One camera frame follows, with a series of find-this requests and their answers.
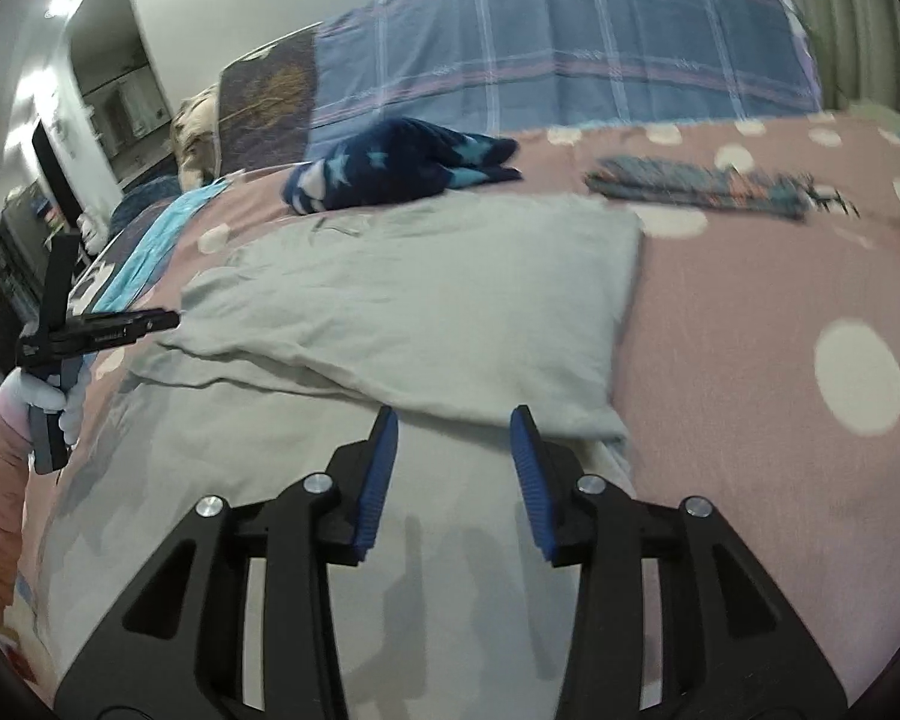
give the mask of person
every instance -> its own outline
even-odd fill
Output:
[[[31,453],[29,408],[36,406],[47,413],[59,413],[64,439],[73,446],[79,438],[89,383],[90,371],[84,365],[77,386],[66,395],[19,368],[0,385],[0,624],[4,610],[13,601],[17,562],[23,548],[24,497]]]

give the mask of blue plaid cloth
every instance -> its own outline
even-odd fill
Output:
[[[375,0],[322,25],[307,158],[382,117],[469,132],[821,107],[780,0]]]

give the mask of polka dot bed sheet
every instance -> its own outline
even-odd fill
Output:
[[[640,497],[715,501],[858,696],[900,645],[900,138],[826,113],[516,137],[525,180],[487,191],[584,194],[598,158],[626,153],[808,173],[860,210],[792,223],[632,203],[646,237],[614,382]],[[196,274],[295,223],[286,176],[249,173],[212,200],[135,307],[178,306]],[[149,343],[101,354],[84,435]],[[92,461],[92,443],[72,467]],[[66,485],[68,472],[31,481],[18,629],[32,621],[40,539]]]

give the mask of metal screw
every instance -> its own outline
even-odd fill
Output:
[[[223,498],[218,495],[207,495],[197,503],[197,514],[201,517],[216,517],[223,511]]]
[[[687,509],[687,514],[690,514],[692,517],[710,517],[713,514],[713,504],[700,495],[687,498],[683,507]]]
[[[602,476],[587,474],[577,480],[577,490],[587,495],[599,495],[607,489],[607,480]]]
[[[312,473],[303,480],[303,488],[312,495],[321,495],[333,487],[333,479],[325,473]]]

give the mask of white glove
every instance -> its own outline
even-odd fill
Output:
[[[55,386],[17,368],[0,385],[0,416],[7,425],[26,440],[32,440],[29,429],[29,407],[46,413],[60,413],[60,430],[68,446],[77,443],[83,424],[83,404],[90,384],[90,367],[83,363],[77,384],[64,395]]]

